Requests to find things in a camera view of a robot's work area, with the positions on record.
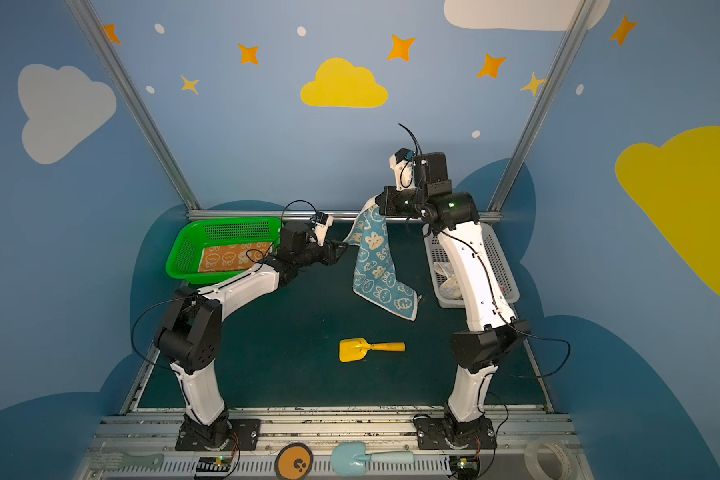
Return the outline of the light blue toy shovel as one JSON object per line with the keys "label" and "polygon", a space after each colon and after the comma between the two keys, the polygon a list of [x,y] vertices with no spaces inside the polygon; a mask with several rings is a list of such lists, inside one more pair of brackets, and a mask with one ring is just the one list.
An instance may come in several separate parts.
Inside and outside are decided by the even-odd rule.
{"label": "light blue toy shovel", "polygon": [[331,453],[332,471],[340,477],[362,477],[369,463],[413,464],[415,455],[411,451],[388,451],[368,453],[363,442],[343,442]]}

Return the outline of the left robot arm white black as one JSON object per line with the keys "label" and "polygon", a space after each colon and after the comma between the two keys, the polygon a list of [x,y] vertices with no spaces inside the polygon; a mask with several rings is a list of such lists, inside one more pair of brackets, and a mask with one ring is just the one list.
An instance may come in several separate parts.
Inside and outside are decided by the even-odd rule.
{"label": "left robot arm white black", "polygon": [[223,321],[239,308],[285,287],[301,269],[337,263],[348,244],[326,237],[333,221],[325,212],[317,212],[307,223],[290,221],[280,229],[277,249],[243,273],[198,290],[176,290],[175,303],[167,308],[154,345],[169,363],[185,402],[178,451],[243,449],[235,442],[214,367]]}

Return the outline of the left electronics board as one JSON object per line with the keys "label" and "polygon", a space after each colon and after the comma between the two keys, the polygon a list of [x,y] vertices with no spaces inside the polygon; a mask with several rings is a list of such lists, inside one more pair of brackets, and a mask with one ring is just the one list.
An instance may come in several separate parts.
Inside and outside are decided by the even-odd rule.
{"label": "left electronics board", "polygon": [[194,467],[193,479],[226,479],[233,470],[234,461],[228,456],[201,457]]}

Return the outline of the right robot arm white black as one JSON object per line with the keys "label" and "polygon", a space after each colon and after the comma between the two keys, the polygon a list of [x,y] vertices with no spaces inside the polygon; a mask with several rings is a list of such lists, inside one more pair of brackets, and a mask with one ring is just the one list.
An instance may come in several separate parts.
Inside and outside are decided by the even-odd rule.
{"label": "right robot arm white black", "polygon": [[437,432],[437,447],[493,445],[495,430],[484,400],[500,362],[530,332],[504,298],[485,250],[480,215],[472,196],[456,192],[442,152],[402,148],[390,158],[396,182],[375,203],[383,216],[422,220],[445,250],[464,301],[467,328],[450,338],[458,364],[454,387]]}

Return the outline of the orange black round disc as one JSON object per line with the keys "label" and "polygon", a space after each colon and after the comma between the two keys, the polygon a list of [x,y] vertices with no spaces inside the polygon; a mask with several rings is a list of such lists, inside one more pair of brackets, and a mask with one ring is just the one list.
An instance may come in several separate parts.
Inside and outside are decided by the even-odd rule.
{"label": "orange black round disc", "polygon": [[311,472],[313,461],[313,453],[307,445],[291,443],[278,453],[274,472],[280,480],[303,480]]}

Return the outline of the white plastic basket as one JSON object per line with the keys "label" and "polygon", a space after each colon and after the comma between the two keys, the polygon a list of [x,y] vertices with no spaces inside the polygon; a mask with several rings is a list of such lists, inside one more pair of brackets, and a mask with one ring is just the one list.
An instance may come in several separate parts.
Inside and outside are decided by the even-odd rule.
{"label": "white plastic basket", "polygon": [[[514,276],[511,272],[507,259],[501,249],[498,238],[495,235],[492,227],[483,223],[482,236],[485,252],[491,265],[491,269],[494,273],[496,280],[498,281],[500,290],[504,299],[509,303],[513,304],[520,298],[520,293],[516,285]],[[426,254],[428,256],[428,264],[430,275],[432,278],[433,289],[440,307],[445,309],[463,309],[464,300],[447,300],[444,299],[438,292],[439,285],[445,280],[444,277],[439,276],[435,273],[433,264],[435,262],[450,262],[450,259],[445,249],[439,244],[438,239],[428,232],[428,227],[424,226],[422,229],[426,235],[424,238],[424,246]]]}

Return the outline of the right electronics board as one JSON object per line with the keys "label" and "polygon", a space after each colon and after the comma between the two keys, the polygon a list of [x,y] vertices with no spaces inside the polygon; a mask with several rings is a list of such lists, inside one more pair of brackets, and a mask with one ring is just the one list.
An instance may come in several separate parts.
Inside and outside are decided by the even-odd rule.
{"label": "right electronics board", "polygon": [[449,456],[447,477],[454,480],[475,480],[481,471],[480,460],[474,456]]}

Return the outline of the electronics board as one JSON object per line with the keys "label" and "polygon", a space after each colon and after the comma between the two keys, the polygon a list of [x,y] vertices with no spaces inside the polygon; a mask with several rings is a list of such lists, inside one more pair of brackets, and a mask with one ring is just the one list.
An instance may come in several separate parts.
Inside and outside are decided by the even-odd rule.
{"label": "electronics board", "polygon": [[193,479],[226,479],[233,470],[234,461],[228,456],[201,457],[194,467]]}
{"label": "electronics board", "polygon": [[474,456],[449,456],[447,477],[454,480],[475,480],[481,471],[480,460]]}

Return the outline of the yellow toy shovel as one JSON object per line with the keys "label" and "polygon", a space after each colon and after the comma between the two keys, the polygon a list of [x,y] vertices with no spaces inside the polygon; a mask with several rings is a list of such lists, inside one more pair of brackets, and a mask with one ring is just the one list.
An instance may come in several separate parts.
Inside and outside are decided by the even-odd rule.
{"label": "yellow toy shovel", "polygon": [[371,344],[364,338],[343,339],[339,342],[338,358],[342,363],[360,361],[369,351],[404,352],[403,342]]}

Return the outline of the clear tape roll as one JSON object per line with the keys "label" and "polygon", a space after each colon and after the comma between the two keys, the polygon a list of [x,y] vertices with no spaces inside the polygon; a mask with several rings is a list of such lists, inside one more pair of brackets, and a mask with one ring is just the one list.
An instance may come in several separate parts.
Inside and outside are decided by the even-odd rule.
{"label": "clear tape roll", "polygon": [[532,479],[574,480],[579,467],[571,450],[549,438],[531,441],[524,449],[524,462]]}

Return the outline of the beige lettered towel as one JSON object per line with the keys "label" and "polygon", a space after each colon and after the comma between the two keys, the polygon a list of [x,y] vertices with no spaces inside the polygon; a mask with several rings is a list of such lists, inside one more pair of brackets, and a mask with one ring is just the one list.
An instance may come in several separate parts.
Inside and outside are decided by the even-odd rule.
{"label": "beige lettered towel", "polygon": [[461,288],[455,275],[455,270],[450,262],[435,262],[433,264],[435,273],[445,278],[439,285],[439,294],[447,300],[462,299]]}

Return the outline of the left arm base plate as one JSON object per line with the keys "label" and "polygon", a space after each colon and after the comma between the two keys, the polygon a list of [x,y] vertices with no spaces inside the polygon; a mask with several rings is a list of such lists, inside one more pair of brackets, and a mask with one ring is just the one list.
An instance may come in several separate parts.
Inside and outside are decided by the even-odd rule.
{"label": "left arm base plate", "polygon": [[261,421],[259,419],[228,419],[219,417],[211,425],[202,425],[187,415],[179,429],[176,451],[254,451]]}

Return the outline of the teal patterned towel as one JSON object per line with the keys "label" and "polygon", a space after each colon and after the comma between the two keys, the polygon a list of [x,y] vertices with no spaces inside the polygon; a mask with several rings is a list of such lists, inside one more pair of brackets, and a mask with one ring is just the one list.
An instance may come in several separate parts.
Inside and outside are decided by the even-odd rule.
{"label": "teal patterned towel", "polygon": [[417,317],[420,296],[397,278],[387,220],[380,213],[374,198],[366,202],[344,242],[358,248],[353,292],[379,308],[413,322]]}

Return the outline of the green plastic basket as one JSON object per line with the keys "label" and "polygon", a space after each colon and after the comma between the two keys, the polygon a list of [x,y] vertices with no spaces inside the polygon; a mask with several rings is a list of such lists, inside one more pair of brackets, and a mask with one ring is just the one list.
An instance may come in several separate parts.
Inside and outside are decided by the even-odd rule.
{"label": "green plastic basket", "polygon": [[176,237],[165,271],[171,278],[192,285],[227,280],[271,253],[281,226],[282,221],[275,217],[192,222]]}

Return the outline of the orange jellyfish pattern towel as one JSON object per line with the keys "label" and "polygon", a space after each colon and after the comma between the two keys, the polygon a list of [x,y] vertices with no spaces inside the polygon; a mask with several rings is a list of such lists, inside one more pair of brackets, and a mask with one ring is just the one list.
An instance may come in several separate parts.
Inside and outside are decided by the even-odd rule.
{"label": "orange jellyfish pattern towel", "polygon": [[199,273],[239,272],[261,260],[271,249],[271,242],[230,244],[204,248]]}

